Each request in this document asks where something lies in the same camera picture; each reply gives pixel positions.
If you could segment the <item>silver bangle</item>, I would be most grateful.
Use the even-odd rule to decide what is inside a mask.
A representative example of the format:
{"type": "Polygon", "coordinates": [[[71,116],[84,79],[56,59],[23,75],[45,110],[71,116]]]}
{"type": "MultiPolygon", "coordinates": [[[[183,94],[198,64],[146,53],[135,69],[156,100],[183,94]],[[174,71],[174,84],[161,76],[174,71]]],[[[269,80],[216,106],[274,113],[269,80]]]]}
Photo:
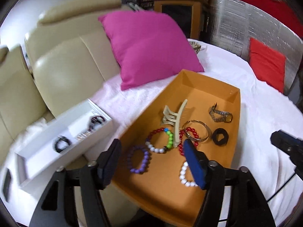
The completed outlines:
{"type": "Polygon", "coordinates": [[[212,135],[209,126],[200,120],[189,120],[185,122],[182,128],[186,137],[194,142],[205,142],[212,135]]]}

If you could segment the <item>small red pillow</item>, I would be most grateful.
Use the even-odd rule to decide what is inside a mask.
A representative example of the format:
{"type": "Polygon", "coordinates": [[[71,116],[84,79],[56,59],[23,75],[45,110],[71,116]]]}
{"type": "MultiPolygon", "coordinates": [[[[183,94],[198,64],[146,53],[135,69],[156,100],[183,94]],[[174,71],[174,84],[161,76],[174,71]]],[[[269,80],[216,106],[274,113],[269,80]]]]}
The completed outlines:
{"type": "Polygon", "coordinates": [[[251,37],[249,65],[258,80],[283,94],[286,57],[282,53],[251,37]]]}

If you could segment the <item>metal link watch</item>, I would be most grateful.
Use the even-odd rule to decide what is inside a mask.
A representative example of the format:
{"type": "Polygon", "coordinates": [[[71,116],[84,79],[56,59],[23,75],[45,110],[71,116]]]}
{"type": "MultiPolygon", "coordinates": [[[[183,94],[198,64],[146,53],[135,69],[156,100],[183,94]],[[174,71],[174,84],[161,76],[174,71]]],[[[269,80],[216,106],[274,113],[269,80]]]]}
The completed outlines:
{"type": "Polygon", "coordinates": [[[210,107],[209,115],[214,122],[231,123],[233,120],[232,113],[217,109],[217,103],[210,107]]]}

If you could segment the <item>wooden cabinet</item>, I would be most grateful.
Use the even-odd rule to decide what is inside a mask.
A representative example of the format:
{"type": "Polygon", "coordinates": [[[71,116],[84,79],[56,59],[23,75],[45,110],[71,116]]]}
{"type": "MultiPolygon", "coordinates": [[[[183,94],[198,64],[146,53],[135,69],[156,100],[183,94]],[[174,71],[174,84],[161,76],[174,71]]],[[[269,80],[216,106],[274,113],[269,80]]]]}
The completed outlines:
{"type": "Polygon", "coordinates": [[[154,11],[173,18],[187,38],[198,40],[206,0],[153,0],[154,11]]]}

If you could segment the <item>patterned fabric piece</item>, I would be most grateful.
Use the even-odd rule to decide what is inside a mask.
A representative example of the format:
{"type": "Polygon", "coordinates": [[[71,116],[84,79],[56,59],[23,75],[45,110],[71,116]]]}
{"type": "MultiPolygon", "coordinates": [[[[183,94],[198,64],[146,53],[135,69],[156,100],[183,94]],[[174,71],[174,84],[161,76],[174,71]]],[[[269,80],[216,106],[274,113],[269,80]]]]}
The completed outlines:
{"type": "Polygon", "coordinates": [[[198,41],[194,41],[194,40],[189,40],[188,42],[196,54],[198,54],[201,51],[205,51],[207,49],[207,44],[205,44],[203,42],[198,42],[198,41]]]}

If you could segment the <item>beige hair claw clip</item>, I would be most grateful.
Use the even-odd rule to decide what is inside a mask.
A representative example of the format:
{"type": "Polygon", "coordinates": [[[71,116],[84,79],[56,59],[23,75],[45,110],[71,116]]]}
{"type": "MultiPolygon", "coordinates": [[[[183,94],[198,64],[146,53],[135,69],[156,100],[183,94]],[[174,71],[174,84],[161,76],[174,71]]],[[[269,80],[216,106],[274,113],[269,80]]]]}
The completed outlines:
{"type": "Polygon", "coordinates": [[[181,106],[179,107],[177,112],[173,112],[168,105],[166,105],[163,109],[163,118],[161,120],[161,124],[168,124],[174,128],[174,140],[173,147],[176,148],[181,139],[179,138],[179,131],[182,126],[188,121],[192,115],[192,111],[190,108],[187,108],[188,99],[185,99],[181,106]]]}

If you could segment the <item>large red cushion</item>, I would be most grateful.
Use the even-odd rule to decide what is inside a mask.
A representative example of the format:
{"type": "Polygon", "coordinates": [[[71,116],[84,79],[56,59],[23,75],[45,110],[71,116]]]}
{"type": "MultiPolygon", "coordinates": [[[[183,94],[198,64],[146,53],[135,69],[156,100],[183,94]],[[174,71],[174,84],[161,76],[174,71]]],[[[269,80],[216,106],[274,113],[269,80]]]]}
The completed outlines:
{"type": "Polygon", "coordinates": [[[302,22],[287,3],[278,0],[240,0],[253,5],[289,27],[302,39],[302,22]]]}

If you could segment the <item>silver foil insulation panel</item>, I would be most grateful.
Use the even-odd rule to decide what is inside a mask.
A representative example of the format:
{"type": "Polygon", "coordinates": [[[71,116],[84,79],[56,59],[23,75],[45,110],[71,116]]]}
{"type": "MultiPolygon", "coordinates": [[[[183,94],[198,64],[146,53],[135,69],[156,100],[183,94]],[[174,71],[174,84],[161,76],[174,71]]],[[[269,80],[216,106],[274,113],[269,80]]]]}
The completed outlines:
{"type": "Polygon", "coordinates": [[[209,0],[207,41],[248,61],[254,38],[286,57],[284,94],[288,95],[302,59],[299,36],[263,10],[240,0],[209,0]]]}

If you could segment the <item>white jewelry tray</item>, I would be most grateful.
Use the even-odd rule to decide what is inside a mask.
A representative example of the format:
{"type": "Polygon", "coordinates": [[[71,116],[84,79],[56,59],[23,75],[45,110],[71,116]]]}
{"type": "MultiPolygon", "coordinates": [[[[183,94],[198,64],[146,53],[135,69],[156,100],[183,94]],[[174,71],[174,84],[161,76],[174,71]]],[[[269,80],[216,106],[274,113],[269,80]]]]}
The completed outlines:
{"type": "Polygon", "coordinates": [[[73,162],[112,130],[112,118],[91,100],[70,108],[17,148],[19,188],[33,194],[56,169],[73,162]]]}

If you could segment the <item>magenta pillow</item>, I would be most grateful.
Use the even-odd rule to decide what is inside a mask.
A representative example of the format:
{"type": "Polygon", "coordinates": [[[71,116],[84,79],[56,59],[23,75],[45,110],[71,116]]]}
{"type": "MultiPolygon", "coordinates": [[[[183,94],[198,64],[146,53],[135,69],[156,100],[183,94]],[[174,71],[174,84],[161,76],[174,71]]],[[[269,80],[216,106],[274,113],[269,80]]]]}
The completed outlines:
{"type": "Polygon", "coordinates": [[[166,79],[181,70],[204,72],[196,52],[167,14],[114,11],[98,18],[121,67],[121,90],[166,79]]]}

